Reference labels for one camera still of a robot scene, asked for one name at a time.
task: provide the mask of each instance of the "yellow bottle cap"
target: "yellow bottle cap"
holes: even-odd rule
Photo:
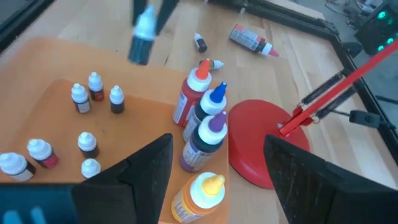
[[[215,175],[208,177],[203,181],[202,190],[209,196],[217,195],[224,186],[225,177],[223,175]]]

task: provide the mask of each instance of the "red round base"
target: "red round base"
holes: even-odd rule
[[[277,125],[291,119],[285,110],[263,100],[246,100],[228,114],[229,163],[246,180],[265,189],[274,189],[264,157],[267,134],[275,135],[306,151],[310,145],[301,127],[283,137]]]

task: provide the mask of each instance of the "orange mat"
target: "orange mat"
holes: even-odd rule
[[[21,130],[13,140],[8,151],[26,156],[37,168],[31,182],[81,182],[81,163],[84,160],[77,146],[78,135],[83,131],[94,134],[100,150],[96,158],[103,169],[117,163],[128,155],[152,142],[163,133],[172,133],[174,137],[174,157],[172,174],[167,187],[161,223],[176,223],[170,212],[174,195],[194,174],[185,172],[178,159],[184,142],[182,128],[172,121],[173,105],[158,101],[145,100],[126,95],[125,111],[112,114],[109,107],[109,92],[105,100],[91,102],[91,111],[79,114],[70,97],[73,83],[66,80],[53,82],[42,95],[28,115]],[[48,141],[60,158],[60,163],[53,169],[43,169],[29,156],[26,145],[29,138],[41,138]],[[228,175],[227,141],[206,165],[203,171]],[[12,179],[0,175],[0,182]],[[195,223],[226,223],[229,216],[228,184],[226,198],[218,209]]]

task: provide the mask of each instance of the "paint bottle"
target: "paint bottle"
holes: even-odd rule
[[[204,60],[201,60],[199,62],[199,65],[201,65],[204,62]],[[210,60],[210,70],[214,71],[217,69],[220,69],[222,66],[224,66],[224,63],[220,60]]]
[[[36,168],[24,156],[14,152],[0,155],[0,168],[19,182],[31,179],[36,173]]]
[[[101,101],[104,99],[104,84],[100,75],[96,72],[92,72],[88,76],[88,89],[90,91],[91,99],[94,101]]]
[[[221,147],[227,130],[225,111],[203,119],[182,149],[181,167],[189,172],[200,170]]]
[[[124,111],[124,95],[122,89],[116,85],[109,94],[112,113],[119,114]]]
[[[97,140],[93,134],[83,132],[79,135],[77,142],[79,149],[85,158],[96,158],[100,153]]]
[[[193,36],[193,41],[195,42],[195,46],[200,53],[203,53],[207,50],[205,40],[203,40],[200,34],[195,33],[195,35]]]
[[[172,215],[179,223],[190,223],[214,212],[225,196],[225,177],[212,172],[195,175],[172,200]]]
[[[90,99],[84,86],[79,83],[73,84],[72,87],[72,100],[75,108],[79,113],[87,113],[91,109]]]
[[[193,112],[195,104],[209,88],[211,75],[209,73],[210,61],[206,59],[199,68],[191,70],[181,87],[180,97],[173,113],[173,120],[179,126],[185,127],[187,118]]]
[[[129,61],[138,65],[147,65],[155,41],[156,18],[155,7],[148,6],[138,17],[132,32]]]
[[[100,172],[101,164],[95,159],[86,159],[81,163],[81,174],[86,179],[92,178]]]
[[[27,150],[30,156],[43,168],[53,168],[58,164],[58,156],[55,155],[51,145],[44,140],[30,139]]]
[[[263,55],[279,57],[279,53],[272,47],[271,43],[266,42],[265,38],[243,28],[241,25],[235,25],[229,38],[252,50],[254,53],[260,52]]]
[[[226,106],[225,97],[226,83],[222,82],[214,90],[207,90],[200,102],[195,105],[194,112],[188,118],[188,123],[182,133],[185,142],[189,140],[193,130],[208,115],[220,113]]]

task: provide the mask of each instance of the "red metal arm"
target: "red metal arm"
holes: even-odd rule
[[[398,41],[394,41],[390,46],[376,54],[368,62],[366,62],[362,67],[354,71],[349,77],[345,78],[335,87],[333,87],[329,92],[323,95],[319,100],[310,105],[306,110],[294,116],[290,121],[285,123],[280,129],[280,133],[283,136],[288,135],[295,128],[300,126],[307,118],[314,114],[319,108],[324,104],[332,100],[337,94],[342,92],[344,89],[353,84],[357,79],[361,78],[366,72],[374,68],[378,63],[384,60],[388,55],[392,54],[398,49]]]

